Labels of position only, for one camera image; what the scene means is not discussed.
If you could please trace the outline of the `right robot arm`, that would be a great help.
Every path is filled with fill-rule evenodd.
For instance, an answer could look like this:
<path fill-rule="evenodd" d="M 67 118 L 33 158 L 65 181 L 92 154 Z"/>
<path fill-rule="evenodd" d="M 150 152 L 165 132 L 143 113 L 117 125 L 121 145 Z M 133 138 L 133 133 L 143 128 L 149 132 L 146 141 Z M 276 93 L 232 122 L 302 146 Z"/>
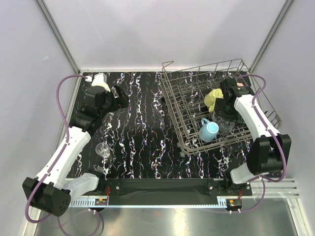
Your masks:
<path fill-rule="evenodd" d="M 213 120 L 218 123 L 221 133 L 229 132 L 230 123 L 244 123 L 252 136 L 253 144 L 248 151 L 246 162 L 233 169 L 223 178 L 222 188 L 228 195 L 240 193 L 246 184 L 258 178 L 268 178 L 268 174 L 286 174 L 291 138 L 281 134 L 274 127 L 258 105 L 256 99 L 263 91 L 254 92 L 251 86 L 237 83 L 235 78 L 221 81 L 222 98 L 216 99 Z"/>

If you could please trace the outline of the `blue mug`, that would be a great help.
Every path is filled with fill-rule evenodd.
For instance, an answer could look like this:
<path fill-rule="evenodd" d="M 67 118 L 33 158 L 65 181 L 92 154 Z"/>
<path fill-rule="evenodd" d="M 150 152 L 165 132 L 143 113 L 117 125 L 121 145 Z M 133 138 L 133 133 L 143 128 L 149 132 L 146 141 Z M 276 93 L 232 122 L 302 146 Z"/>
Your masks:
<path fill-rule="evenodd" d="M 201 119 L 202 127 L 200 128 L 199 138 L 204 142 L 211 142 L 216 138 L 219 132 L 217 123 L 209 121 L 206 118 Z"/>

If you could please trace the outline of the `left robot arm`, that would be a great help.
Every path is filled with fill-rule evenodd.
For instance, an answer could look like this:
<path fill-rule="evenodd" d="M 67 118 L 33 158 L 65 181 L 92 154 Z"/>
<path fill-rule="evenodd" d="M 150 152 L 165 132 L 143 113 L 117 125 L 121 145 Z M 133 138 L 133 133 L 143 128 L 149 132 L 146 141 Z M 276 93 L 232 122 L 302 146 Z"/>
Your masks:
<path fill-rule="evenodd" d="M 129 97 L 121 87 L 114 85 L 114 88 L 118 97 L 102 86 L 91 86 L 86 90 L 81 110 L 67 123 L 66 136 L 56 152 L 36 177 L 27 177 L 22 184 L 28 199 L 26 214 L 29 207 L 34 207 L 59 217 L 72 200 L 88 192 L 95 195 L 105 192 L 104 173 L 96 169 L 88 170 L 70 182 L 65 179 L 77 156 L 102 126 L 104 117 L 129 106 Z"/>

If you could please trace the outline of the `yellow mug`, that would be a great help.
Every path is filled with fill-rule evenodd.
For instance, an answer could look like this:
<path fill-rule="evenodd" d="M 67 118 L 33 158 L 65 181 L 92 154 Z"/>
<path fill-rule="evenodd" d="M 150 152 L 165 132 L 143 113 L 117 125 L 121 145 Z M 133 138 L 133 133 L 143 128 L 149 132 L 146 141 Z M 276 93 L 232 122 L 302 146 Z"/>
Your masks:
<path fill-rule="evenodd" d="M 209 113 L 212 113 L 215 108 L 215 103 L 217 99 L 222 99 L 223 93 L 220 88 L 213 89 L 204 98 L 204 104 L 207 106 Z"/>

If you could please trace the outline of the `clear glass tumbler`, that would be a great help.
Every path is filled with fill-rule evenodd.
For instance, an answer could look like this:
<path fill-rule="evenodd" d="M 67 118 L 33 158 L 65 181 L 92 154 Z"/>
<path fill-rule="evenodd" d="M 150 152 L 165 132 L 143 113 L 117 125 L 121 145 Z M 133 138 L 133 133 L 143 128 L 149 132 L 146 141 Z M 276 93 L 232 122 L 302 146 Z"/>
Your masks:
<path fill-rule="evenodd" d="M 235 126 L 235 122 L 227 121 L 224 119 L 219 119 L 217 121 L 217 125 L 219 126 L 219 134 L 222 137 L 225 137 L 225 136 L 231 134 L 231 132 Z"/>

